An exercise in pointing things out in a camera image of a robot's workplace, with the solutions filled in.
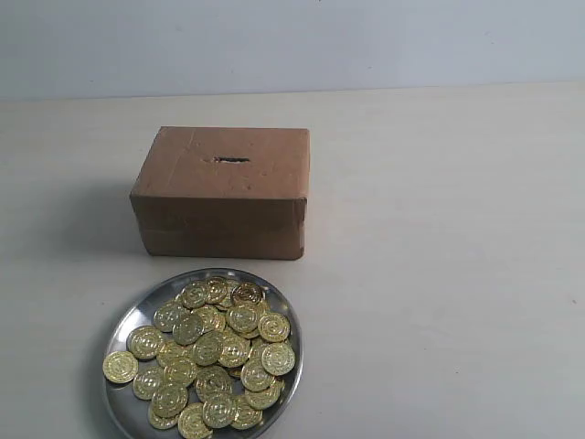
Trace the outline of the gold coin on plate rim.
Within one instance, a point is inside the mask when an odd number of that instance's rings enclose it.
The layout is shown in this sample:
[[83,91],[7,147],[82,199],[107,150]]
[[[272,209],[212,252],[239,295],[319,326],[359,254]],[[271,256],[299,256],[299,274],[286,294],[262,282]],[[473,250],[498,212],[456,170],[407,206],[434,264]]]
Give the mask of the gold coin on plate rim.
[[138,360],[129,351],[113,351],[102,362],[104,377],[114,384],[132,381],[138,373]]

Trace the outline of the gold coin bottom left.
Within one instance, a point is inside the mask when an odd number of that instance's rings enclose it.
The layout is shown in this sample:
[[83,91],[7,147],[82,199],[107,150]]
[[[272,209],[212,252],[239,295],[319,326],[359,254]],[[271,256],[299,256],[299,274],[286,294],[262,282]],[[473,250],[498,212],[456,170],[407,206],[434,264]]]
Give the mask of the gold coin bottom left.
[[203,439],[209,438],[213,431],[209,429],[203,421],[203,404],[194,402],[180,413],[177,428],[181,436],[185,439]]

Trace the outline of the gold coin right upper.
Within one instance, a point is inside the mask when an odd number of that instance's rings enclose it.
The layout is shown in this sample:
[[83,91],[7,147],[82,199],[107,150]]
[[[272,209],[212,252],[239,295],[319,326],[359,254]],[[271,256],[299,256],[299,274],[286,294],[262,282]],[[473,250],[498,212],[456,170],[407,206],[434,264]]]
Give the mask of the gold coin right upper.
[[271,343],[285,341],[290,335],[290,329],[288,318],[276,312],[265,313],[258,322],[260,336]]

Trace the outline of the gold coin right middle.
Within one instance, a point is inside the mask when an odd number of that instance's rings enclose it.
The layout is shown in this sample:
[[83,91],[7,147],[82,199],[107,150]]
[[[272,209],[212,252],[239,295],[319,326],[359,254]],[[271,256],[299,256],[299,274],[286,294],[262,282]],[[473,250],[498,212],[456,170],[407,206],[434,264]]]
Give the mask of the gold coin right middle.
[[292,347],[285,343],[272,343],[261,354],[261,364],[274,376],[289,373],[295,365],[296,357]]

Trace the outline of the gold coin centre left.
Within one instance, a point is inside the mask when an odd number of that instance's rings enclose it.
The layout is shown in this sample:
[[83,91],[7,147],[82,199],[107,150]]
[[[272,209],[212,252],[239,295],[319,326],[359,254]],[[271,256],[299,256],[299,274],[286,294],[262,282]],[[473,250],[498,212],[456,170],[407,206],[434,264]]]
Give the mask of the gold coin centre left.
[[197,314],[181,316],[174,324],[172,336],[175,343],[181,346],[194,344],[204,332],[204,324]]

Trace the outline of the gold coin bottom centre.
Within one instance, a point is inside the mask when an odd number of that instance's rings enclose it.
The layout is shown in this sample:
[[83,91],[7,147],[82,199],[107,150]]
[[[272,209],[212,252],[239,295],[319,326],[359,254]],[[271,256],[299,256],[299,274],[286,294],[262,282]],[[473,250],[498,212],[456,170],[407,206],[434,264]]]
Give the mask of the gold coin bottom centre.
[[212,429],[229,426],[236,418],[235,397],[228,393],[214,392],[207,397],[202,409],[205,425]]

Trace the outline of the gold coin left upper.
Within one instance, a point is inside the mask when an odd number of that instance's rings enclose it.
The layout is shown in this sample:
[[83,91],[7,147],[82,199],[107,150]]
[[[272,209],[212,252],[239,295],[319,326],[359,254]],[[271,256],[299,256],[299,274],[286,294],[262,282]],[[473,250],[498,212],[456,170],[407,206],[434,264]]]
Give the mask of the gold coin left upper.
[[126,339],[126,347],[138,360],[154,359],[164,343],[163,333],[154,326],[137,327]]

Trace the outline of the gold coin top dark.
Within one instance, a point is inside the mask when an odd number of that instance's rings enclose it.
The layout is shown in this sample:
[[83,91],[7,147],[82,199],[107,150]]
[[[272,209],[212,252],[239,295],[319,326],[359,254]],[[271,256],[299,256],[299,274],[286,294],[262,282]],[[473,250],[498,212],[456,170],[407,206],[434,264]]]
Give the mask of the gold coin top dark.
[[230,300],[233,305],[242,303],[258,305],[264,300],[264,292],[255,283],[241,283],[232,290]]

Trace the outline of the round steel plate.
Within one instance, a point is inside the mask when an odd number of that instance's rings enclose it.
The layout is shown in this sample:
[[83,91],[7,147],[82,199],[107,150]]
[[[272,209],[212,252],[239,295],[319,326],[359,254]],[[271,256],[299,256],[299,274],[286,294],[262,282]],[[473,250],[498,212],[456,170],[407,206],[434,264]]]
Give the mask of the round steel plate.
[[[137,327],[152,324],[155,310],[164,302],[176,297],[187,282],[212,276],[258,284],[264,290],[265,298],[271,308],[284,314],[291,323],[291,342],[296,363],[292,371],[283,377],[284,389],[280,399],[267,409],[261,424],[246,431],[226,427],[212,434],[214,438],[267,438],[271,427],[277,424],[286,413],[301,380],[303,336],[298,316],[286,296],[275,285],[258,275],[233,268],[204,268],[181,273],[162,281],[142,293],[125,313],[111,324],[103,354],[108,355],[113,351],[126,349],[130,332]],[[149,403],[135,398],[130,383],[116,384],[105,378],[101,379],[101,398],[104,410],[109,414],[112,424],[116,426],[117,432],[113,435],[115,438],[178,438],[180,436],[175,427],[157,430],[149,424],[147,420]]]

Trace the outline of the gold coin lower left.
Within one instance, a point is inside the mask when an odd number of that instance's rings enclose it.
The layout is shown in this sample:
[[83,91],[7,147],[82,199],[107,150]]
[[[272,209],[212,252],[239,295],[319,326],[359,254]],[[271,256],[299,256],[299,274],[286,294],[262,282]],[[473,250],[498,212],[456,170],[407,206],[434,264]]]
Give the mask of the gold coin lower left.
[[171,418],[187,406],[188,390],[179,383],[167,382],[162,384],[152,398],[152,412],[159,417]]

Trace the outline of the brown cardboard box with slot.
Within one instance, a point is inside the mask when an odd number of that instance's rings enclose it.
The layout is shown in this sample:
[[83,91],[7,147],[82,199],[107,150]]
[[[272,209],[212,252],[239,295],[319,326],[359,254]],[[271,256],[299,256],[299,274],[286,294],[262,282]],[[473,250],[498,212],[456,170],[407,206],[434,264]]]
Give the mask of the brown cardboard box with slot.
[[309,176],[306,128],[163,126],[130,201],[153,256],[294,261]]

